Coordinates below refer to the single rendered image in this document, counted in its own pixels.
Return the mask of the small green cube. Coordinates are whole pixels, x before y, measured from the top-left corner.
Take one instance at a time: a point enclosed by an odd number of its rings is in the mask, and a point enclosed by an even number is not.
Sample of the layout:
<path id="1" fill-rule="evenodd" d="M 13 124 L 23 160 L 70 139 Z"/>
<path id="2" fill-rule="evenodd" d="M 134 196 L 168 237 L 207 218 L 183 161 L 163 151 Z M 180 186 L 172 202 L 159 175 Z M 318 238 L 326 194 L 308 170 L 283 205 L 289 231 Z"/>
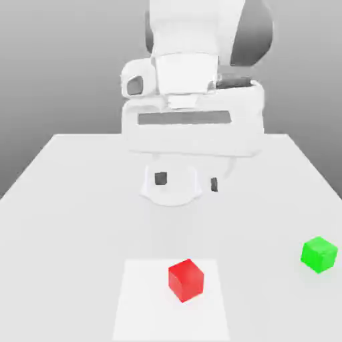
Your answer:
<path id="1" fill-rule="evenodd" d="M 321 236 L 316 236 L 303 245 L 301 262 L 316 273 L 322 273 L 334 266 L 338 248 Z"/>

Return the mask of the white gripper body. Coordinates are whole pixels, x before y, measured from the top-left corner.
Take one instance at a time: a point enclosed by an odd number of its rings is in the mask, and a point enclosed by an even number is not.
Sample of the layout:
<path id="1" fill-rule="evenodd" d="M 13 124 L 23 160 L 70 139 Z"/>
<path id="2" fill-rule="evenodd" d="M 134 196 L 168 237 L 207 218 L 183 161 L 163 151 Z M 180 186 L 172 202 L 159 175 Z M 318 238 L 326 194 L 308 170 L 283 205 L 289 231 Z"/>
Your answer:
<path id="1" fill-rule="evenodd" d="M 264 106 L 257 81 L 205 94 L 133 98 L 122 110 L 122 134 L 133 152 L 252 156 L 263 142 Z"/>

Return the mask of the small red cube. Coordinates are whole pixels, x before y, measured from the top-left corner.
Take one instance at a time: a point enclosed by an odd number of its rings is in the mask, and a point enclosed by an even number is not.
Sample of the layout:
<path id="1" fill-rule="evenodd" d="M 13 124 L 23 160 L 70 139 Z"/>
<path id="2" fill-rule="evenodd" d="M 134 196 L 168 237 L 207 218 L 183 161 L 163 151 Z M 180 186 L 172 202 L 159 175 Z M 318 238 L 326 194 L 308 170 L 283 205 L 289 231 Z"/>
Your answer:
<path id="1" fill-rule="evenodd" d="M 203 293 L 204 273 L 191 259 L 186 259 L 168 268 L 168 286 L 184 303 Z"/>

